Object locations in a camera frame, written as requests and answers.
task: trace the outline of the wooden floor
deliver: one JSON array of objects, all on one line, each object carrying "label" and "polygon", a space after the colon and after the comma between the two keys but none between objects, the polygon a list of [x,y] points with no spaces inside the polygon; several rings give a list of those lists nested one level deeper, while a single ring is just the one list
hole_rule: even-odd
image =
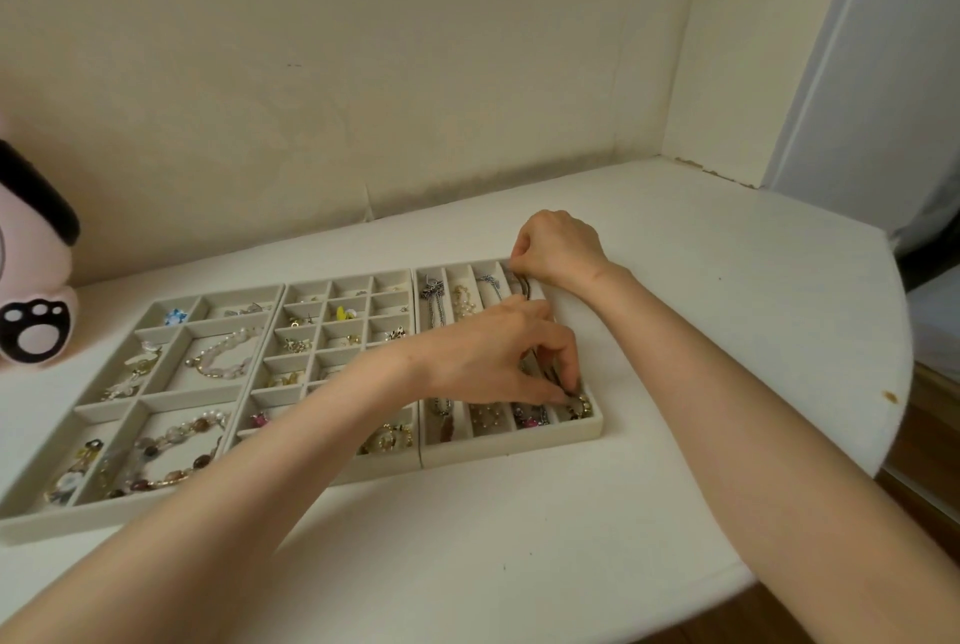
[{"label": "wooden floor", "polygon": [[[876,480],[960,565],[960,525],[941,511],[946,508],[954,517],[960,511],[960,384],[918,366],[903,424]],[[643,639],[643,644],[767,642],[812,644],[813,639],[760,584]]]}]

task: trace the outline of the white table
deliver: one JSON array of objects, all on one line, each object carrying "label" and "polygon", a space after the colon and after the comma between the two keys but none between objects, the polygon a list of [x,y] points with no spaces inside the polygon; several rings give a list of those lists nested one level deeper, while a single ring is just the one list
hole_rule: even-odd
[{"label": "white table", "polygon": [[[614,260],[876,474],[911,378],[885,237],[650,160],[83,288],[71,356],[0,373],[0,487],[152,299],[503,256],[545,207],[593,224]],[[330,489],[277,554],[238,641],[631,641],[750,584],[609,333],[555,298],[604,436]],[[111,532],[0,550],[0,619]]]}]

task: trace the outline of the pink toy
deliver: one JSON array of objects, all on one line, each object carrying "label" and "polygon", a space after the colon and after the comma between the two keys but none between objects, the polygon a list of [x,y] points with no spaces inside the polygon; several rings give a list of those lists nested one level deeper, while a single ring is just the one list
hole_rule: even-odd
[{"label": "pink toy", "polygon": [[66,286],[80,222],[70,205],[0,140],[0,356],[42,364],[66,348],[77,293]]}]

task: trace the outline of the flower charm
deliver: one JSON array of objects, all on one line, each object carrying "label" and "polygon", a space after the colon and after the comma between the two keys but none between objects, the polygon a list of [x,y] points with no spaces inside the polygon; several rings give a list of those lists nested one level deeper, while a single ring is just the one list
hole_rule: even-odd
[{"label": "flower charm", "polygon": [[163,316],[163,325],[180,325],[186,321],[186,311],[174,308]]}]

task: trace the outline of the hand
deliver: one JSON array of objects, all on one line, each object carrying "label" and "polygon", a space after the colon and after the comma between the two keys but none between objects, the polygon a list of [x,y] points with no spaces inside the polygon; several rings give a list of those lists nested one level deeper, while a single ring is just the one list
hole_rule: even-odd
[{"label": "hand", "polygon": [[613,263],[594,227],[567,212],[535,213],[520,228],[510,269],[583,297],[591,282]]},{"label": "hand", "polygon": [[452,325],[395,343],[406,345],[422,369],[419,395],[425,398],[563,404],[567,396],[561,388],[520,370],[520,360],[531,348],[541,363],[558,361],[560,383],[571,393],[579,386],[573,331],[553,321],[546,300],[511,295]]}]

